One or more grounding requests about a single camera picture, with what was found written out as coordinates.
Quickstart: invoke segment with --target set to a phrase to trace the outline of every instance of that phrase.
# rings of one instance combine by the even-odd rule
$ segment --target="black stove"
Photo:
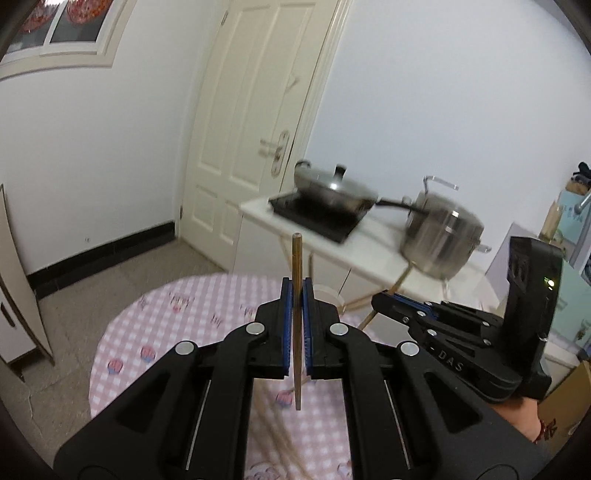
[[[339,244],[345,241],[365,215],[365,212],[358,215],[335,212],[314,200],[302,197],[298,192],[271,199],[269,203],[277,215]]]

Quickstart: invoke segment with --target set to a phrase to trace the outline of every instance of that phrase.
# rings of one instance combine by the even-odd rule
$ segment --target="round table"
[[[96,416],[181,340],[218,342],[254,320],[262,303],[279,298],[281,281],[252,275],[182,278],[143,295],[107,327],[90,375]],[[358,325],[344,315],[342,321]],[[312,381],[293,403],[293,372],[255,380],[246,449],[246,480],[352,478],[340,380]]]

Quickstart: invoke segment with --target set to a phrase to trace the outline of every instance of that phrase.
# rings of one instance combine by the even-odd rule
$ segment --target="cardboard box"
[[[582,362],[538,408],[547,425],[543,442],[554,455],[568,441],[591,406],[591,366]]]

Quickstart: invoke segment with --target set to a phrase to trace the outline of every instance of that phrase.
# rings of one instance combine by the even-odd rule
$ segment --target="black baseboard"
[[[27,279],[39,300],[83,278],[167,244],[174,238],[174,222],[163,223],[66,258],[27,275]]]

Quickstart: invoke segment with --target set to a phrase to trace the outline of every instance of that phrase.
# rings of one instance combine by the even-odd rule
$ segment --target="floor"
[[[0,398],[49,465],[57,449],[90,420],[90,370],[109,322],[143,293],[219,271],[186,243],[174,241],[40,300],[56,365],[41,360],[24,368],[23,383],[0,362]]]

